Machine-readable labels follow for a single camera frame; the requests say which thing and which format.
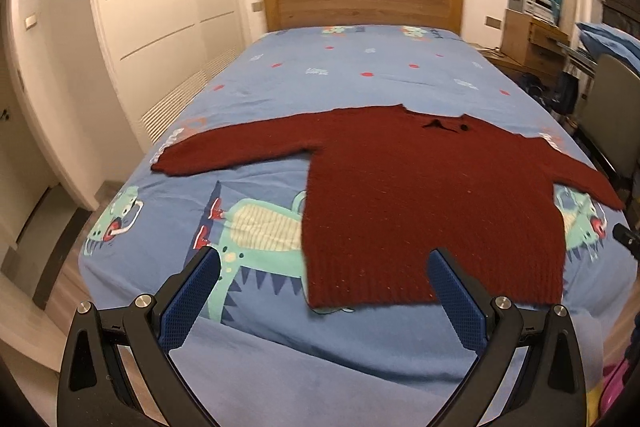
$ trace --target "door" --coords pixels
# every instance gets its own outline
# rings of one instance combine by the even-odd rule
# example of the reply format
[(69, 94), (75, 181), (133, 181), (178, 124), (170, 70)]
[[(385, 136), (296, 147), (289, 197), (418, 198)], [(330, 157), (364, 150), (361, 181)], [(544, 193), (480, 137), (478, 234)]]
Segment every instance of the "door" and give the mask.
[(58, 180), (20, 111), (0, 32), (0, 243), (15, 247), (47, 187)]

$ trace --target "mattress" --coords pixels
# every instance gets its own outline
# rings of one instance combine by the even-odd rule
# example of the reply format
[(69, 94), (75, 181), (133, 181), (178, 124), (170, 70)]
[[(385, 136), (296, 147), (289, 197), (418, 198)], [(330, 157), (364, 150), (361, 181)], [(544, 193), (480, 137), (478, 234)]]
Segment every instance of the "mattress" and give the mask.
[[(474, 361), (439, 305), (309, 309), (300, 247), (308, 156), (184, 178), (150, 171), (165, 147), (210, 128), (396, 104), (466, 113), (542, 136), (588, 162), (539, 105), (451, 32), (283, 30), (251, 45), (207, 84), (90, 231), (80, 269), (98, 308), (154, 293), (202, 245), (223, 256), (224, 283), (184, 346), (171, 353), (222, 425), (425, 425)], [(625, 222), (622, 213), (559, 185), (554, 201), (567, 246), (562, 303), (574, 320), (587, 389), (597, 389), (603, 339), (626, 301), (636, 262), (611, 237), (613, 225)], [(519, 349), (486, 418), (502, 408), (523, 356)]]

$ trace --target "metal bolt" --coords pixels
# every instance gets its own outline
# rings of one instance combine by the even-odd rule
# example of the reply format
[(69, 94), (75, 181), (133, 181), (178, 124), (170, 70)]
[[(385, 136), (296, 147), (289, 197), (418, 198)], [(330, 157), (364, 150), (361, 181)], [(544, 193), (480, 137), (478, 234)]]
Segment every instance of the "metal bolt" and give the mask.
[(82, 301), (80, 304), (78, 304), (78, 313), (86, 313), (90, 309), (91, 309), (91, 302), (89, 301)]
[(554, 313), (558, 316), (558, 317), (566, 317), (566, 308), (560, 304), (556, 304), (554, 306)]
[(498, 308), (500, 308), (501, 310), (508, 310), (509, 308), (511, 308), (511, 301), (508, 297), (500, 296), (495, 298), (495, 305), (498, 306)]
[(141, 295), (136, 299), (136, 306), (138, 308), (146, 308), (151, 304), (151, 295)]

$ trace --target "sweater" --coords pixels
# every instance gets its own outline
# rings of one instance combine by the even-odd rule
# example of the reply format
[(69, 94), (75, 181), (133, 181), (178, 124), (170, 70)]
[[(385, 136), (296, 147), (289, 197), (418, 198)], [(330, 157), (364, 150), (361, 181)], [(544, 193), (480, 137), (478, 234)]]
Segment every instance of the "sweater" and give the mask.
[(303, 151), (311, 307), (434, 301), (425, 267), (437, 247), (491, 295), (558, 303), (565, 243), (554, 183), (623, 208), (602, 174), (541, 137), (402, 105), (208, 130), (168, 147), (151, 168), (186, 176)]

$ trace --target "sweater sleeve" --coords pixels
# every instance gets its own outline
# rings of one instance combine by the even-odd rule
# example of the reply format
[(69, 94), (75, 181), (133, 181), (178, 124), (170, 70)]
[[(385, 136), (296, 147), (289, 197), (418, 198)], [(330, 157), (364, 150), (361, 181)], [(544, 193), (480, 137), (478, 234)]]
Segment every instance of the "sweater sleeve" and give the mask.
[(545, 176), (551, 182), (586, 192), (596, 201), (614, 210), (624, 208), (624, 204), (604, 174), (559, 152), (551, 147), (544, 138), (523, 137), (522, 139), (530, 142), (529, 151), (532, 154), (532, 161), (542, 168)]
[(295, 114), (195, 134), (167, 147), (151, 170), (168, 176), (188, 176), (314, 151), (335, 117), (333, 113)]

